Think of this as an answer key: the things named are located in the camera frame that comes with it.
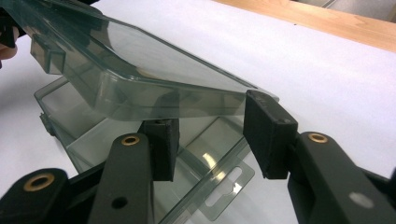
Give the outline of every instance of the wooden board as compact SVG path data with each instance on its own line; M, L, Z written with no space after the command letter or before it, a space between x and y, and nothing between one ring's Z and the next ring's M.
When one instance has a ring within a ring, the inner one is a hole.
M290 0L214 1L396 52L396 23L314 7Z

